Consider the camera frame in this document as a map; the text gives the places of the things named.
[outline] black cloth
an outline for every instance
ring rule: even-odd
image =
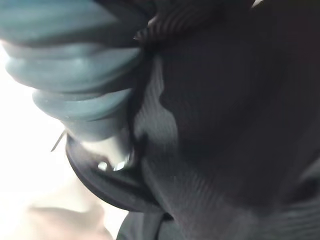
[[[154,50],[128,121],[184,239],[320,239],[319,23],[317,0],[265,0]]]

